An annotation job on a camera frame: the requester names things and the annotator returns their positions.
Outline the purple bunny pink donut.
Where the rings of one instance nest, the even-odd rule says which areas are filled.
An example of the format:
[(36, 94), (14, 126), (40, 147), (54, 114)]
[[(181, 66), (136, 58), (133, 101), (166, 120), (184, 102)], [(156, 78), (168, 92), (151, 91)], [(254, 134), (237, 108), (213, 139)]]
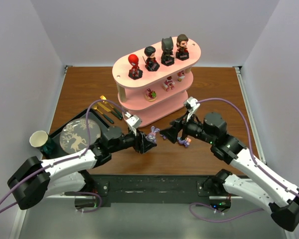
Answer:
[(156, 143), (156, 135), (160, 132), (159, 128), (156, 128), (155, 126), (150, 127), (150, 133), (146, 135), (146, 139), (148, 141)]

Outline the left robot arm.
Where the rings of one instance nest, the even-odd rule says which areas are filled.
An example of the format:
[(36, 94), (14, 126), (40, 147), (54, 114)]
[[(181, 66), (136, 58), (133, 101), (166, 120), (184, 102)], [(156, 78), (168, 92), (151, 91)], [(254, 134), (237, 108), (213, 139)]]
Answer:
[(26, 210), (48, 196), (82, 191), (89, 184), (83, 171), (107, 163), (114, 152), (132, 147), (144, 154), (156, 146), (154, 139), (138, 129), (123, 134), (120, 127), (113, 126), (102, 132), (88, 150), (48, 160), (28, 158), (8, 179), (7, 185), (19, 208)]

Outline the ice cream cone bear toy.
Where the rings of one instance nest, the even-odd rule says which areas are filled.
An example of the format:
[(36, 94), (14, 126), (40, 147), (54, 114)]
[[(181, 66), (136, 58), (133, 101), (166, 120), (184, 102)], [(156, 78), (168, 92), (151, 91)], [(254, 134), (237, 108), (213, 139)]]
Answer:
[(185, 77), (185, 72), (184, 72), (184, 70), (182, 70), (182, 71), (180, 71), (180, 72), (177, 73), (177, 80), (178, 80), (179, 82), (181, 82), (182, 79), (184, 79), (184, 77)]

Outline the dark bat hero figure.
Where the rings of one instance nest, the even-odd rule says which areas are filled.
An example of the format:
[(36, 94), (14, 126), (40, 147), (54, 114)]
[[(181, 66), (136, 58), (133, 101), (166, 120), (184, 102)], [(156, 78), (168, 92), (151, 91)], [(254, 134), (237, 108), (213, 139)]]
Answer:
[(174, 64), (173, 57), (173, 40), (170, 36), (169, 38), (163, 38), (161, 40), (161, 63), (165, 66), (171, 66)]

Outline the pink bear strawberry tart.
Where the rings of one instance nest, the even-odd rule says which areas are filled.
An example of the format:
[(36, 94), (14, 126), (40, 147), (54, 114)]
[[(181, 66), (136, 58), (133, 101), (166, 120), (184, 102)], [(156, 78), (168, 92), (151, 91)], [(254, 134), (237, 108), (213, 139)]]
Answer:
[(150, 88), (145, 90), (145, 99), (149, 102), (153, 102), (156, 100), (156, 92)]

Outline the red spider hero figure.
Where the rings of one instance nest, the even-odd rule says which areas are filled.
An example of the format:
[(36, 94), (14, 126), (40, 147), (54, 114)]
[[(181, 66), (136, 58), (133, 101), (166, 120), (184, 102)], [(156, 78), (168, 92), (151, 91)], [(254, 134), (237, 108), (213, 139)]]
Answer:
[(135, 54), (130, 54), (128, 56), (128, 61), (132, 65), (132, 68), (129, 70), (128, 76), (133, 79), (137, 80), (143, 76), (143, 71), (139, 68), (139, 58)]

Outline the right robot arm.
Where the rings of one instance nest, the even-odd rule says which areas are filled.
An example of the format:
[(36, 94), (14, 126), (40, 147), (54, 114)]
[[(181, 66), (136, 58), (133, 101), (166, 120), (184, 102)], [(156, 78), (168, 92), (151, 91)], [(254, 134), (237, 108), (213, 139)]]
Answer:
[(184, 115), (171, 122), (161, 134), (172, 143), (178, 134), (191, 136), (211, 145), (213, 155), (243, 172), (253, 182), (244, 183), (238, 176), (222, 171), (213, 179), (226, 192), (240, 196), (271, 215), (273, 221), (292, 232), (299, 224), (299, 186), (284, 179), (261, 160), (238, 138), (228, 134), (227, 123), (219, 113), (208, 113), (202, 122)]

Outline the brown haired hero figure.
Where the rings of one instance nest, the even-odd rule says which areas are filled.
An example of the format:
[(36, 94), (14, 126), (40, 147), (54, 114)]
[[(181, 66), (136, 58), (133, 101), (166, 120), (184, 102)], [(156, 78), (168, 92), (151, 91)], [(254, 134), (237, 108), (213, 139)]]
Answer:
[(180, 34), (176, 40), (176, 58), (179, 60), (187, 60), (189, 58), (189, 52), (187, 49), (188, 37), (185, 34)]

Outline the pink bear cake square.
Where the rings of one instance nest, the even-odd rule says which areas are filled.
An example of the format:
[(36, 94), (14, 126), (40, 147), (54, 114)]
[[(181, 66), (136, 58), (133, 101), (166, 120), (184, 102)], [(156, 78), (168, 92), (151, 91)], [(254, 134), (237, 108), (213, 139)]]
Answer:
[(165, 91), (173, 90), (175, 83), (172, 79), (172, 76), (169, 76), (166, 78), (166, 80), (163, 82), (162, 87)]

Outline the black haired red figure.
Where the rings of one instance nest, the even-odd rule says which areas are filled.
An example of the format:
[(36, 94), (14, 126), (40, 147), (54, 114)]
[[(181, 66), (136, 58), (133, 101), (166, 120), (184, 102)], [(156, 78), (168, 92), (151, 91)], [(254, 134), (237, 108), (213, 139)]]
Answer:
[(155, 57), (156, 49), (153, 46), (148, 46), (144, 49), (144, 54), (147, 57), (144, 59), (145, 61), (145, 68), (150, 72), (155, 72), (159, 69), (160, 65), (156, 60)]

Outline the purple bunny with cake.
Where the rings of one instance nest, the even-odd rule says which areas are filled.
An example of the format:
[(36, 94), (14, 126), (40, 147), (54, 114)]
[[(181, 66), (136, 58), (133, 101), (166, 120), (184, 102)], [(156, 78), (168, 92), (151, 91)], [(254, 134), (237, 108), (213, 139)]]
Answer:
[(188, 148), (190, 146), (191, 143), (191, 139), (186, 137), (184, 139), (182, 139), (181, 137), (177, 138), (178, 144), (179, 145), (183, 145), (185, 148)]

